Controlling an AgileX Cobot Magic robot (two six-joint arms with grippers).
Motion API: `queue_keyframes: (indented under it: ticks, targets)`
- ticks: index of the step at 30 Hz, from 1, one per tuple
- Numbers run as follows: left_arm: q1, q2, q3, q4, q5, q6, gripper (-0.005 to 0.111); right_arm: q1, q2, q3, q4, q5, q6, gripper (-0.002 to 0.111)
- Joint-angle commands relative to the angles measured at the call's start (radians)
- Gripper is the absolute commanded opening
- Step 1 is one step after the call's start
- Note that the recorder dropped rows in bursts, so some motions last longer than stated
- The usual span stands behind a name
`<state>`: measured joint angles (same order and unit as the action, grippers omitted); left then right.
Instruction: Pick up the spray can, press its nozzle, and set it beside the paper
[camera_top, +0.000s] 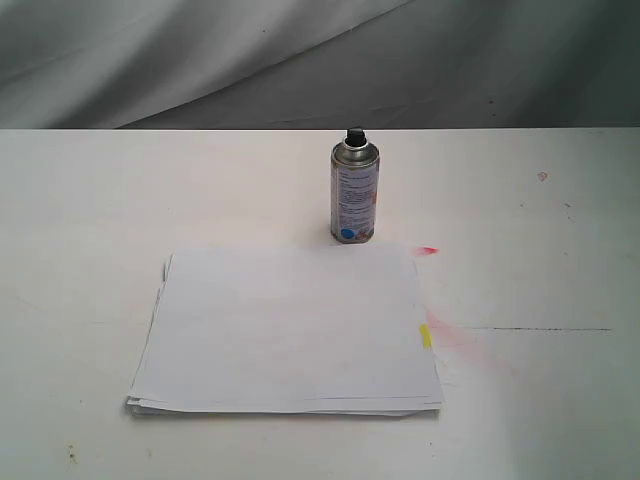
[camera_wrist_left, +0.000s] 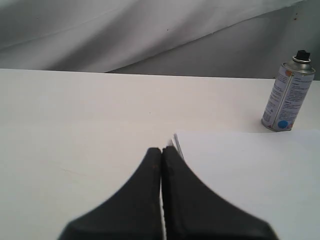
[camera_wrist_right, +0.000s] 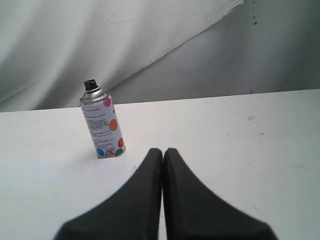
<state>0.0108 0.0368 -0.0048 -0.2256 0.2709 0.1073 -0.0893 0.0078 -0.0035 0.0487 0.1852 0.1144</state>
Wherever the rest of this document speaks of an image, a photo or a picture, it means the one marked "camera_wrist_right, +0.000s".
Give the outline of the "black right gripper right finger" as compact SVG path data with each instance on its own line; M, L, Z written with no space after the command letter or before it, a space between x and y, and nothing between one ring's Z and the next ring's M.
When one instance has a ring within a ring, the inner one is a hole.
M271 227L208 189L178 150L163 158L163 201L169 240L275 240Z

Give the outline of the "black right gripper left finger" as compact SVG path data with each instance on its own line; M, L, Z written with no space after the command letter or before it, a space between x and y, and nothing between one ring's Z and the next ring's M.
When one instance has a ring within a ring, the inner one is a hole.
M163 154L151 148L112 196L64 223L56 240L156 240L162 200Z

